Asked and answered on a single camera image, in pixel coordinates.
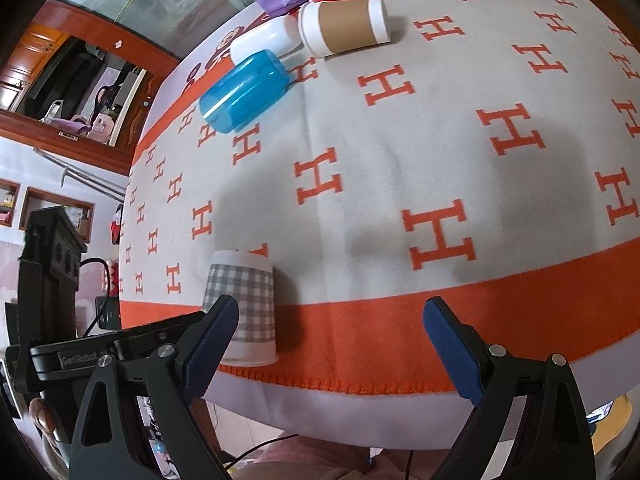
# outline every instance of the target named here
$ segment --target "white wall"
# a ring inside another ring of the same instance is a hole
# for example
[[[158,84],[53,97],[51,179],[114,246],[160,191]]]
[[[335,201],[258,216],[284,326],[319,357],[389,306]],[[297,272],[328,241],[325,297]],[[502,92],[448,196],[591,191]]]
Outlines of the white wall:
[[[111,171],[100,170],[76,160],[66,160],[119,186],[126,186],[129,180],[128,177]],[[60,187],[61,176],[62,168],[34,153],[31,146],[0,137],[0,178],[20,183],[13,225],[10,228],[0,227],[0,241],[24,245],[24,231],[18,229],[20,212],[27,187],[36,187],[94,203],[91,243],[88,245],[86,256],[117,258],[117,248],[111,244],[110,225],[118,203],[69,177],[66,177],[64,187]]]

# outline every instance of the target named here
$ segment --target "tablecloth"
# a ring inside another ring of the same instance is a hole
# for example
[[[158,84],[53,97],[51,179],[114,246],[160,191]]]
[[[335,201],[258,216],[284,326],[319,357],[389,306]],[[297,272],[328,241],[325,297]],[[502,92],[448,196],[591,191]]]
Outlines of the tablecloth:
[[[288,93],[228,136],[197,99],[265,17],[246,9],[197,53],[134,158],[124,323],[200,308],[215,250],[270,257],[280,360],[223,367],[207,397],[348,444],[461,429],[470,404],[422,328],[434,295],[513,354],[564,354],[588,410],[630,389],[638,52],[588,0],[385,3],[391,44],[287,56]]]

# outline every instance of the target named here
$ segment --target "black cable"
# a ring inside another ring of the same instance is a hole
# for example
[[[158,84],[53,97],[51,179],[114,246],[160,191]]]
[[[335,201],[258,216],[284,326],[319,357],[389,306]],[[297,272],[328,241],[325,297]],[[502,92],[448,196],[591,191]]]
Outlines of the black cable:
[[[404,472],[404,480],[409,480],[409,471],[411,471],[411,460],[414,458],[414,450],[409,452],[409,458],[406,459],[406,470]]]
[[[94,320],[89,325],[89,328],[87,328],[84,331],[84,334],[82,334],[82,337],[87,337],[89,335],[89,332],[91,332],[95,324],[98,323],[100,316],[104,313],[104,310],[107,308],[107,301],[109,301],[109,288],[111,286],[111,275],[109,273],[109,266],[106,261],[104,261],[102,258],[87,258],[86,260],[83,260],[82,262],[80,262],[80,267],[86,264],[103,264],[104,265],[104,270],[107,273],[107,295],[104,297],[104,301],[102,302],[100,308],[98,309],[98,312],[96,313]]]
[[[227,464],[225,469],[227,469],[227,470],[231,469],[238,462],[240,462],[245,456],[253,453],[256,449],[260,449],[262,446],[266,446],[267,444],[273,444],[274,442],[279,442],[281,440],[287,440],[288,438],[293,438],[295,436],[298,436],[298,435],[297,434],[293,434],[293,435],[287,435],[287,436],[280,436],[278,438],[274,438],[273,440],[267,440],[266,442],[263,442],[262,444],[258,444],[258,446],[252,447],[249,451],[245,451],[244,453],[242,453],[242,455],[240,455],[238,458],[233,460],[233,462]]]

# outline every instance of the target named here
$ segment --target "wall shelf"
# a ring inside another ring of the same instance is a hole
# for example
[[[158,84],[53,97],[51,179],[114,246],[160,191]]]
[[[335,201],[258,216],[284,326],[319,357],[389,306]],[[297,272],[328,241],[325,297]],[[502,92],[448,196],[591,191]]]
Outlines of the wall shelf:
[[[85,243],[91,241],[91,227],[94,221],[95,204],[83,202],[68,196],[58,195],[49,191],[28,187],[20,215],[19,229],[24,231],[29,221],[31,211],[46,207],[64,206],[71,223],[78,230],[78,233]]]
[[[11,227],[20,184],[0,178],[0,226]]]

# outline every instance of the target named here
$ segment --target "blue cup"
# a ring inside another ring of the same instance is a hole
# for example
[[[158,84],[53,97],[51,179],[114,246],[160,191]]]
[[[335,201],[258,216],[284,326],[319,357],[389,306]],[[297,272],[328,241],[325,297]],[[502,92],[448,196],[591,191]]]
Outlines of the blue cup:
[[[289,87],[289,72],[270,50],[234,67],[200,98],[200,111],[217,132],[229,134],[251,123]]]

